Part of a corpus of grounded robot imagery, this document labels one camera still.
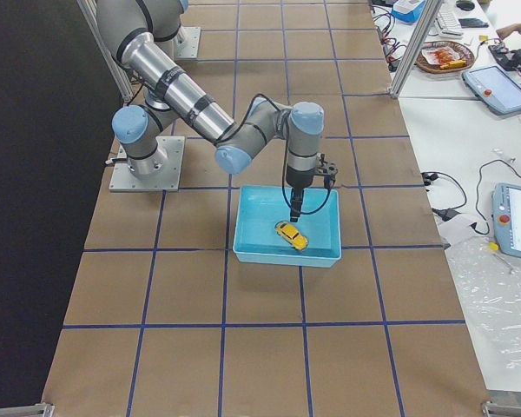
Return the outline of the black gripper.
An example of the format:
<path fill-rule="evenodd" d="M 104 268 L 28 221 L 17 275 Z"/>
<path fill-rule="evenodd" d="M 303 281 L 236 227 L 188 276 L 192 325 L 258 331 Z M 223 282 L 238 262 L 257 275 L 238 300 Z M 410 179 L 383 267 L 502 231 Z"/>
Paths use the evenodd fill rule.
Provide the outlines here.
<path fill-rule="evenodd" d="M 290 195 L 290 222 L 297 222 L 301 216 L 304 189 L 313 184 L 315 176 L 324 178 L 324 187 L 331 189 L 335 183 L 338 168 L 326 160 L 323 153 L 299 156 L 287 152 L 285 181 L 292 187 Z"/>

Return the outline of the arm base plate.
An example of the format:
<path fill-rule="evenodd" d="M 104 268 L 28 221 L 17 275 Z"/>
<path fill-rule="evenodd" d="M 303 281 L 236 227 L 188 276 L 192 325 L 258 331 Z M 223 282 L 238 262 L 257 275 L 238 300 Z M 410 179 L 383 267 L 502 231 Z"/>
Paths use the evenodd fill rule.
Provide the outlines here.
<path fill-rule="evenodd" d="M 181 26 L 174 40 L 176 61 L 196 61 L 199 55 L 201 27 Z"/>
<path fill-rule="evenodd" d="M 107 160 L 114 166 L 111 192 L 177 192 L 184 156 L 184 136 L 157 136 L 155 153 L 146 159 L 132 159 L 120 147 L 115 158 Z"/>

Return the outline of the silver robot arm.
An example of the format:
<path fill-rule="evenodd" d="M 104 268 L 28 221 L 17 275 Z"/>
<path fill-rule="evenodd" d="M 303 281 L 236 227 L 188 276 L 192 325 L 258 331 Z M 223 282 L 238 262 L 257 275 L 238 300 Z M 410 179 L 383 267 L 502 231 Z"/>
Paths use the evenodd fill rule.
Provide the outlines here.
<path fill-rule="evenodd" d="M 282 183 L 291 222 L 304 215 L 304 191 L 316 176 L 331 190 L 337 169 L 319 152 L 324 110 L 318 103 L 289 106 L 257 94 L 236 122 L 168 53 L 181 31 L 186 1 L 99 1 L 98 32 L 123 70 L 148 91 L 145 101 L 119 109 L 112 118 L 115 136 L 126 152 L 129 171 L 144 177 L 161 170 L 168 154 L 156 137 L 177 119 L 215 147 L 215 160 L 237 175 L 274 138 L 286 142 Z"/>

